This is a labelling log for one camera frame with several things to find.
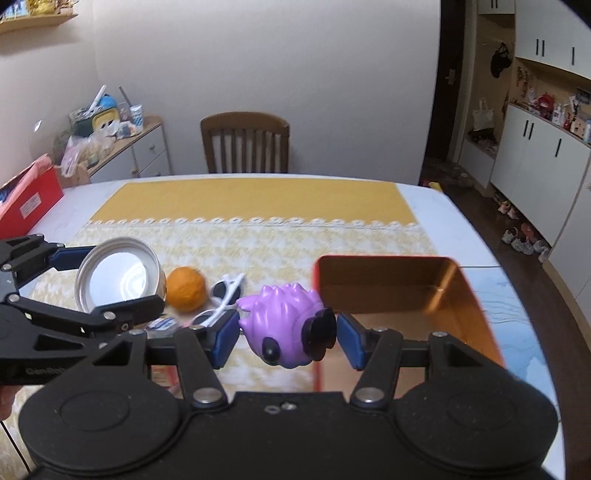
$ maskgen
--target human hand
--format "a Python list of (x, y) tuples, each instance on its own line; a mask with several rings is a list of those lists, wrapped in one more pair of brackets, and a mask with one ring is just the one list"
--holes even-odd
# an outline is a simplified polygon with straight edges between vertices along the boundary
[(12, 414), (14, 397), (21, 388), (14, 385), (0, 387), (0, 420), (6, 420)]

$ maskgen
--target lace trim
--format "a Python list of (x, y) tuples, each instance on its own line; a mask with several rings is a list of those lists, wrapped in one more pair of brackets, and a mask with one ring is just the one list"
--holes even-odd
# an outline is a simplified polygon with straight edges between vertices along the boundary
[(420, 228), (416, 223), (409, 223), (408, 225), (402, 225), (399, 222), (383, 223), (377, 220), (373, 222), (365, 222), (363, 220), (353, 220), (352, 222), (346, 222), (345, 220), (334, 219), (324, 220), (322, 218), (314, 218), (313, 220), (306, 222), (303, 218), (289, 218), (284, 219), (281, 217), (271, 217), (264, 219), (261, 217), (253, 217), (248, 220), (240, 217), (232, 217), (229, 219), (225, 218), (212, 218), (207, 220), (205, 218), (195, 218), (189, 220), (187, 218), (146, 218), (145, 220), (134, 219), (134, 220), (102, 220), (88, 221), (87, 225), (106, 225), (106, 226), (148, 226), (148, 225), (243, 225), (243, 226), (322, 226), (322, 227), (333, 227), (333, 228), (364, 228), (364, 229), (376, 229), (376, 230), (414, 230)]

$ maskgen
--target label on red box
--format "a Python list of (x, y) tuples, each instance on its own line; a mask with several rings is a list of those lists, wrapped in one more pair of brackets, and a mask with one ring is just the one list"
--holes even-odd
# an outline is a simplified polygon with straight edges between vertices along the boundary
[(30, 214), (32, 214), (33, 210), (35, 210), (39, 205), (41, 205), (41, 196), (39, 192), (29, 198), (25, 203), (21, 206), (21, 215), (23, 218), (27, 218)]

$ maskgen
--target pink cloth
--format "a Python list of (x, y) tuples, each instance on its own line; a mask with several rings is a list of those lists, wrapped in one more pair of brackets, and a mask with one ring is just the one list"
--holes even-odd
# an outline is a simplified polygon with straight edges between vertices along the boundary
[(51, 158), (49, 158), (48, 155), (43, 155), (42, 157), (36, 159), (27, 173), (25, 173), (24, 177), (18, 182), (14, 190), (10, 193), (10, 195), (8, 195), (6, 201), (0, 205), (0, 218), (3, 217), (4, 212), (10, 208), (10, 206), (16, 201), (25, 188), (27, 188), (39, 175), (45, 173), (50, 168)]

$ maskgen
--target yellow placemat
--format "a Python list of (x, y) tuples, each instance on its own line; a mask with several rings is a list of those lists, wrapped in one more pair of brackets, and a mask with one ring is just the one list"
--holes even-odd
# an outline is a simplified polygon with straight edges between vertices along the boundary
[(128, 183), (92, 221), (149, 218), (300, 218), (415, 223), (393, 183), (330, 179), (228, 178)]

